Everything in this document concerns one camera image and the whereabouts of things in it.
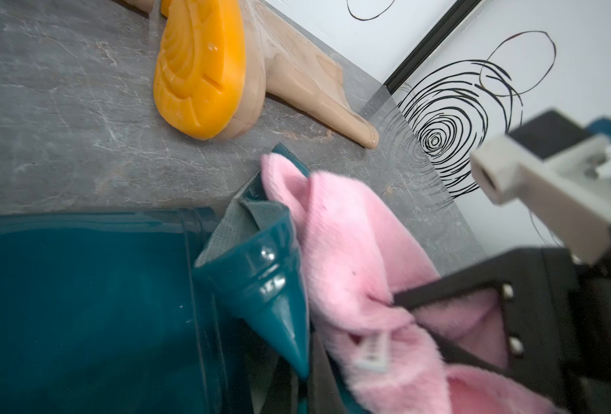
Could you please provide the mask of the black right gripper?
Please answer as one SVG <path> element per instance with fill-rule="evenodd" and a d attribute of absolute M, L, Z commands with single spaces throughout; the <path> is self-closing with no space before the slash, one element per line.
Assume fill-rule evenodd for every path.
<path fill-rule="evenodd" d="M 611 413 L 611 274 L 575 265 L 561 249 L 496 257 L 498 279 L 448 276 L 395 295 L 409 311 L 502 285 L 507 369 L 429 332 L 444 361 L 508 375 L 570 413 Z"/>

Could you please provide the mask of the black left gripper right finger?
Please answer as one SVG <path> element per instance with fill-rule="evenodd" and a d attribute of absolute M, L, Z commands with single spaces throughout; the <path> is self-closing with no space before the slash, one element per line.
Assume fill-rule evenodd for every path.
<path fill-rule="evenodd" d="M 307 379 L 308 414 L 347 414 L 331 362 L 318 333 L 311 334 L 310 373 Z"/>

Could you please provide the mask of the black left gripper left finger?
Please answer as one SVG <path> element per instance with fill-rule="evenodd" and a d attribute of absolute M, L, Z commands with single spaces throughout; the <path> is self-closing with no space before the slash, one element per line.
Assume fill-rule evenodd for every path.
<path fill-rule="evenodd" d="M 282 357 L 278 360 L 260 414 L 297 414 L 300 378 Z"/>

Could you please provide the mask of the pink microfiber cloth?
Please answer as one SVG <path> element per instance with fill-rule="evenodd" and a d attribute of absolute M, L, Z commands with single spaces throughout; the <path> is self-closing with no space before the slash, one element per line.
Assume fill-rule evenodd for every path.
<path fill-rule="evenodd" d="M 409 312 L 396 293 L 439 274 L 425 250 L 361 181 L 304 174 L 264 155 L 268 198 L 286 205 L 302 251 L 316 330 L 357 402 L 374 413 L 554 413 L 548 398 L 497 373 L 443 359 L 435 335 L 498 368 L 508 355 L 490 290 Z"/>

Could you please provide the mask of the green rubber boot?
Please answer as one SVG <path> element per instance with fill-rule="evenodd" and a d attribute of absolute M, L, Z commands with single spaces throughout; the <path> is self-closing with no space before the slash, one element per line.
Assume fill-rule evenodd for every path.
<path fill-rule="evenodd" d="M 209 208 L 0 217 L 0 413 L 250 413 Z"/>
<path fill-rule="evenodd" d="M 318 332 L 311 324 L 291 213 L 285 205 L 269 200 L 259 172 L 232 197 L 195 260 L 192 276 L 276 355 L 274 362 L 257 362 L 251 368 L 255 374 L 251 394 L 259 398 L 259 412 L 282 357 L 300 378 L 298 413 L 307 413 L 311 334 Z M 362 413 L 364 409 L 343 384 L 337 364 L 329 360 L 348 413 Z"/>

